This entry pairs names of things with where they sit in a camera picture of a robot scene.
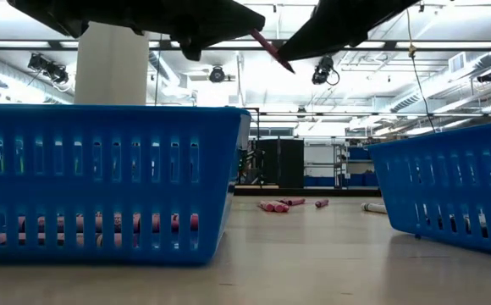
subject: ceiling beam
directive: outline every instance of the ceiling beam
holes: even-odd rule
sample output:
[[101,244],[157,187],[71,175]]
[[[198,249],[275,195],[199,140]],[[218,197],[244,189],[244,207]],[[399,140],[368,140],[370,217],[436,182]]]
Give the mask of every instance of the ceiling beam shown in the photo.
[[[268,39],[272,44],[282,46],[285,39]],[[418,52],[490,52],[491,40],[481,41],[440,41],[440,40],[416,40],[413,45]],[[77,41],[71,40],[0,40],[0,51],[78,51]],[[150,41],[152,51],[179,51],[179,44],[170,40]],[[239,39],[217,43],[207,50],[217,51],[262,51],[258,42],[252,39]],[[409,42],[400,40],[371,40],[363,42],[358,47],[344,47],[340,51],[354,52],[408,52]]]

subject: white pillar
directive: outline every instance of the white pillar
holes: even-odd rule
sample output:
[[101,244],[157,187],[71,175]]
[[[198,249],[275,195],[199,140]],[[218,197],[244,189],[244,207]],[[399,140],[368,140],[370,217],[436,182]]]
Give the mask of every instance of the white pillar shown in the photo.
[[78,46],[74,103],[146,105],[148,53],[145,36],[91,22]]

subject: ceiling pipe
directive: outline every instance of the ceiling pipe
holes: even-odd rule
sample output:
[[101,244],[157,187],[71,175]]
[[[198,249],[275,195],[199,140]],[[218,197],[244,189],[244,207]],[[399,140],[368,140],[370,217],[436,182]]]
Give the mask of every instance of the ceiling pipe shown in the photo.
[[6,78],[23,83],[26,88],[29,85],[29,88],[40,91],[49,103],[73,103],[74,101],[74,96],[71,92],[61,92],[53,86],[34,78],[33,75],[27,75],[25,72],[0,62],[0,81],[6,83]]

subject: cable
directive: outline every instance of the cable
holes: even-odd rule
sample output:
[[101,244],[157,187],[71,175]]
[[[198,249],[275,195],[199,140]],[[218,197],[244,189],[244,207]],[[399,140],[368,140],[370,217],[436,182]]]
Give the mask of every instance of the cable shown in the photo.
[[432,126],[433,133],[436,133],[437,131],[435,130],[435,127],[433,127],[432,118],[430,117],[430,111],[428,110],[428,102],[426,101],[426,98],[424,97],[424,92],[422,91],[421,78],[418,77],[417,64],[415,63],[415,52],[417,51],[417,48],[413,46],[413,38],[411,37],[411,16],[409,15],[409,9],[406,9],[405,12],[407,13],[407,33],[409,34],[409,57],[413,62],[413,71],[415,71],[415,77],[417,78],[418,89],[420,90],[422,100],[424,101],[428,122],[430,122],[430,126]]
[[27,83],[27,86],[30,86],[30,85],[31,85],[31,83],[33,82],[33,80],[35,80],[35,79],[37,78],[37,76],[38,76],[38,75],[39,75],[41,72],[42,72],[42,70],[39,70],[39,71],[36,73],[36,75],[35,75],[35,76],[33,76],[33,78],[30,80],[30,82],[29,82],[29,83]]
[[335,83],[331,84],[330,82],[328,82],[327,80],[327,84],[331,85],[331,86],[336,86],[339,84],[339,81],[341,80],[341,77],[339,77],[339,73],[338,71],[336,71],[334,68],[332,68],[332,71],[338,76],[338,81],[336,81]]

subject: white ceiling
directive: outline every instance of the white ceiling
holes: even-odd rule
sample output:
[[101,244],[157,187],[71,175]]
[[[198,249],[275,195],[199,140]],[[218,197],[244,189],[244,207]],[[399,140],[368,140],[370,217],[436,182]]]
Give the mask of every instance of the white ceiling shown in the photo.
[[[274,1],[242,0],[251,9],[263,14],[266,26],[262,34],[268,39],[288,38],[310,17],[314,0],[278,0],[274,13]],[[426,0],[423,13],[418,7],[410,10],[411,32],[415,40],[491,40],[491,0]],[[152,33],[151,39],[160,35]],[[68,39],[38,23],[21,12],[0,1],[0,40],[7,39]],[[408,40],[407,20],[404,14],[380,25],[370,32],[373,40]],[[67,65],[68,72],[74,74],[76,52],[42,52],[48,58]],[[163,51],[162,58],[176,73],[201,75],[214,65],[221,65],[226,73],[236,75],[236,51],[205,51],[198,63],[186,60],[181,52]],[[341,82],[335,87],[314,86],[312,72],[318,59],[293,62],[296,75],[288,73],[273,59],[261,51],[242,51],[245,70],[241,78],[242,90],[251,106],[278,105],[287,108],[297,105],[313,104],[327,106],[327,110],[342,105],[372,105],[368,99],[373,97],[395,97],[416,85],[416,79],[407,53],[341,52],[334,56],[339,63]],[[418,53],[418,74],[428,78],[446,68],[447,60],[457,52]],[[26,68],[28,51],[0,51],[0,60],[17,69],[30,73]],[[216,88],[207,81],[190,82],[190,89]],[[225,91],[237,92],[237,83],[225,84]],[[149,84],[149,95],[154,86]]]

